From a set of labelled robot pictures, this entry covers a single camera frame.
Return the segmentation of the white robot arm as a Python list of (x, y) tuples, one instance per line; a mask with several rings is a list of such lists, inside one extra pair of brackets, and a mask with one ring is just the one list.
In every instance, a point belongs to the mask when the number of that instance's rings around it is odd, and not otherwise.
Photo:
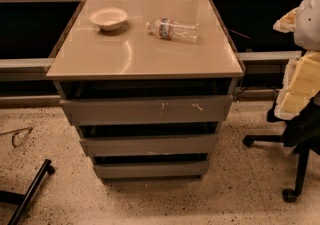
[(293, 32), (294, 43), (306, 51), (288, 62), (274, 108), (277, 118), (291, 120), (320, 91), (320, 0), (303, 0), (277, 20), (273, 29)]

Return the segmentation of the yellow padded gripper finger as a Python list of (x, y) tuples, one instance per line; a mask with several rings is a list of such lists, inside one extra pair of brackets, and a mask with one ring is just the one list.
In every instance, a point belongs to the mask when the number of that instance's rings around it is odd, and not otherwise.
[(298, 8), (294, 8), (286, 13), (274, 23), (273, 29), (282, 33), (294, 32), (296, 28), (297, 11)]
[(291, 120), (320, 91), (320, 53), (307, 51), (298, 60), (290, 59), (283, 78), (283, 88), (276, 99), (274, 115)]

